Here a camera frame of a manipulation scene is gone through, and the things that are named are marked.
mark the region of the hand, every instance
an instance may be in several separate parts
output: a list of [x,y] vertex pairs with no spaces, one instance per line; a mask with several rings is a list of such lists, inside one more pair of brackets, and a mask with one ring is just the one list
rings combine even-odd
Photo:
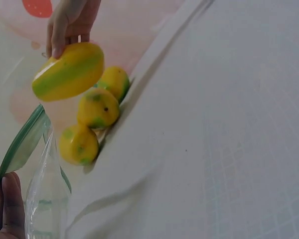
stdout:
[[0,239],[25,239],[20,180],[9,173],[0,182]]
[[101,0],[61,0],[53,12],[47,29],[46,55],[59,58],[64,47],[90,41],[90,31]]

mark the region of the fingernail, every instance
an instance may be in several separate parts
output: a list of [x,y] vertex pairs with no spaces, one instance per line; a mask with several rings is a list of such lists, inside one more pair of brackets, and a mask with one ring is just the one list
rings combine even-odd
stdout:
[[62,54],[62,51],[60,50],[60,48],[54,48],[52,50],[52,56],[56,59],[58,59]]

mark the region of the yellow mango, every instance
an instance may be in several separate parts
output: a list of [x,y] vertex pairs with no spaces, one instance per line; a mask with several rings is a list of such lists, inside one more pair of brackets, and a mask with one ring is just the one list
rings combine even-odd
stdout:
[[87,165],[94,161],[99,152],[96,134],[84,125],[66,128],[59,140],[62,158],[74,165]]
[[34,94],[44,102],[77,96],[91,88],[102,76],[104,54],[90,42],[66,46],[59,59],[51,57],[32,82]]
[[129,76],[122,68],[111,66],[105,69],[94,87],[108,90],[121,103],[130,88]]
[[120,116],[119,102],[107,90],[92,88],[79,102],[77,120],[89,128],[106,128]]

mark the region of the plastic bag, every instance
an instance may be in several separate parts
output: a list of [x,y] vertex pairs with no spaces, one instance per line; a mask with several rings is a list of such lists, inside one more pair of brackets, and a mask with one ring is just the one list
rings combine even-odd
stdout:
[[30,183],[25,204],[27,239],[63,239],[71,188],[63,178],[53,129],[47,138],[39,167]]

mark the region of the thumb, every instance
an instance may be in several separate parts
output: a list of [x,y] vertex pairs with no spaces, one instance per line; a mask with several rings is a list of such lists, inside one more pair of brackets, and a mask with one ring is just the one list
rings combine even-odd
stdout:
[[64,51],[65,33],[68,24],[68,18],[65,14],[59,15],[54,21],[51,43],[52,56],[56,59],[58,59]]
[[3,227],[1,232],[24,238],[24,207],[20,189],[20,180],[15,173],[9,173],[2,179],[3,191]]

